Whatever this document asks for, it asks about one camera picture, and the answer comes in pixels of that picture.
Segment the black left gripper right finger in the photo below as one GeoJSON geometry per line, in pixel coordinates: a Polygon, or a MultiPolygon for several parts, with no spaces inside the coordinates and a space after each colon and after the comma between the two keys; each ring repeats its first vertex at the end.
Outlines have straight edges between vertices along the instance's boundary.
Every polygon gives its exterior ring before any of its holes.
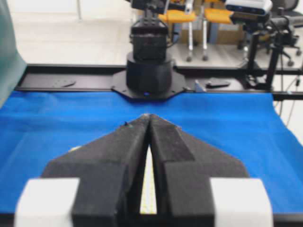
{"type": "Polygon", "coordinates": [[[271,227],[260,179],[228,153],[152,114],[149,134],[158,210],[174,227],[271,227]]]}

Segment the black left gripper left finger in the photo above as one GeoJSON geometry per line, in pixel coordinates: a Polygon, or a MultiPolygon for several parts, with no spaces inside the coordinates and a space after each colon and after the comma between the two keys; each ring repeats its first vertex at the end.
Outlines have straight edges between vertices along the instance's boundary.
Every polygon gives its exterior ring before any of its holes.
{"type": "Polygon", "coordinates": [[[26,183],[16,227],[116,227],[147,149],[144,114],[48,162],[26,183]]]}

